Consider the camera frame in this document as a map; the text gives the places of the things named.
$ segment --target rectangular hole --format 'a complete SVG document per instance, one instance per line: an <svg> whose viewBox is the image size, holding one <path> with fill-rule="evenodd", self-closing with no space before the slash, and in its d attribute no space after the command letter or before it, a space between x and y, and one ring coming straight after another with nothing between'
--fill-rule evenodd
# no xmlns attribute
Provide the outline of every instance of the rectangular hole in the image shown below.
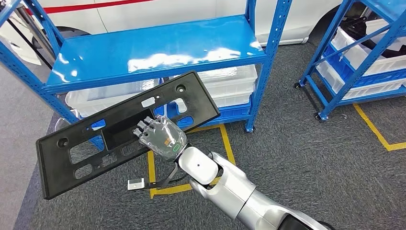
<svg viewBox="0 0 406 230"><path fill-rule="evenodd" d="M91 165L87 164L81 168L76 169L75 171L75 178L76 179L80 179L84 176L87 176L91 173L92 169L91 169Z"/></svg>
<svg viewBox="0 0 406 230"><path fill-rule="evenodd" d="M136 153L140 151L140 149L144 148L145 146L142 145L138 140L130 143L124 147L121 148L121 155L123 156L129 156L133 153Z"/></svg>
<svg viewBox="0 0 406 230"><path fill-rule="evenodd" d="M145 99L141 102L142 107L147 108L148 106L151 106L155 104L155 97L150 97L148 99Z"/></svg>
<svg viewBox="0 0 406 230"><path fill-rule="evenodd" d="M101 165L102 165L102 167L106 167L107 165L112 164L116 161L117 161L117 156L115 155L114 152L112 152L110 154L105 155L101 159L101 162L102 162Z"/></svg>
<svg viewBox="0 0 406 230"><path fill-rule="evenodd" d="M154 118L151 110L146 109L116 124L109 124L109 127L102 131L107 149L112 150L131 140L137 139L133 134L133 130L137 127L138 122L144 120L147 116Z"/></svg>
<svg viewBox="0 0 406 230"><path fill-rule="evenodd" d="M93 137L92 139L89 139L85 142L82 142L78 144L75 147L72 147L69 150L69 155L70 155L70 160L72 164L76 164L80 161L83 161L84 159L87 159L103 150L99 150L93 143L93 142L99 142L102 143L102 147L104 149L104 143L102 140L102 137L100 135Z"/></svg>
<svg viewBox="0 0 406 230"><path fill-rule="evenodd" d="M167 117L169 119L179 116L188 110L186 103L182 98L178 98L178 99L166 104L166 107L167 107ZM191 116L184 117L184 118L180 119L179 121L177 121L177 125L180 128L188 127L192 124L193 124L193 118Z"/></svg>
<svg viewBox="0 0 406 230"><path fill-rule="evenodd" d="M103 128L106 126L106 121L104 119L100 121L96 121L95 123L91 124L91 129L98 130L99 128Z"/></svg>

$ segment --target black plastic panel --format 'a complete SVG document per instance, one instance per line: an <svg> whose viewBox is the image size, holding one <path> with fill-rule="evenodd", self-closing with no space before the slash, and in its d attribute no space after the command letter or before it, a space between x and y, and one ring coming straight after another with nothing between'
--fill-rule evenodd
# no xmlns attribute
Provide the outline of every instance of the black plastic panel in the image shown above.
<svg viewBox="0 0 406 230"><path fill-rule="evenodd" d="M155 103L144 108L141 102L151 97L155 98ZM146 153L147 148L125 155L121 150L128 144L138 141L132 130L140 120L152 116L155 108L178 98L183 99L187 111L171 120L176 123L186 116L193 118L193 124L184 128L184 131L189 131L220 115L197 73L189 72L37 140L44 198L52 199ZM93 130L91 124L102 119L106 125ZM70 149L96 136L102 136L104 149L73 164ZM109 154L115 155L116 161L104 166L102 158ZM90 174L76 179L75 171L87 165L91 166Z"/></svg>

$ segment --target caster wheel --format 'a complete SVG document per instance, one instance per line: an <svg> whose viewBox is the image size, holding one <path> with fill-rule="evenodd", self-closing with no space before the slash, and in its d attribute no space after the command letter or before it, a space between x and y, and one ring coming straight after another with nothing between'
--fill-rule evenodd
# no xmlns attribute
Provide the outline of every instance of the caster wheel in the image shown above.
<svg viewBox="0 0 406 230"><path fill-rule="evenodd" d="M301 88L300 83L298 83L298 82L296 82L296 83L293 85L293 87L294 87L295 89L300 89L300 88Z"/></svg>
<svg viewBox="0 0 406 230"><path fill-rule="evenodd" d="M314 113L313 115L315 116L316 120L321 120L321 117L320 117L320 115L318 113Z"/></svg>

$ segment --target blue plastic crate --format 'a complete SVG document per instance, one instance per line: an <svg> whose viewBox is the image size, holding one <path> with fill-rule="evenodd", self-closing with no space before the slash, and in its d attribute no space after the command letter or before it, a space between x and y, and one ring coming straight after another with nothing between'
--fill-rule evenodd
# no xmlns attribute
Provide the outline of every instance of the blue plastic crate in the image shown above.
<svg viewBox="0 0 406 230"><path fill-rule="evenodd" d="M331 43L328 43L328 46L323 56L327 57L328 55L336 51L337 51L336 48ZM340 75L340 77L344 81L346 81L355 72L354 67L351 66L348 59L345 56L343 56L342 53L327 58L327 62L334 68L334 70ZM358 79L357 82L355 82L353 87L355 88L403 78L406 78L406 69L399 69L395 71L363 76L360 79Z"/></svg>
<svg viewBox="0 0 406 230"><path fill-rule="evenodd" d="M228 107L221 107L219 108L220 110L220 116L213 121L221 121L223 119L228 119L228 118L233 118L233 117L239 117L239 116L244 116L249 114L249 110L251 108L251 101L247 104L239 104L239 105L234 105L234 106L228 106ZM171 102L167 105L167 114L168 117L175 117L179 115L179 110L178 110L178 105L174 102ZM187 127L193 123L193 120L191 117L185 117L182 120L178 121L178 126L181 128Z"/></svg>

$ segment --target red stripe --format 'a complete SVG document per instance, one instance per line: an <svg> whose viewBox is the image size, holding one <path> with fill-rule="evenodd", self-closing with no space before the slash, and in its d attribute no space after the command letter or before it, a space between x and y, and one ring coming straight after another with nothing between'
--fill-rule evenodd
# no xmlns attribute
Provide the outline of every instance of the red stripe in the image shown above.
<svg viewBox="0 0 406 230"><path fill-rule="evenodd" d="M144 2L144 1L152 1L152 0L121 0L121 1L110 1L110 2L85 4L85 5L45 7L44 10L46 13L61 13L61 12L68 12L68 11L80 11L80 10L87 10L87 9L100 8L100 7L125 5L125 4Z"/></svg>

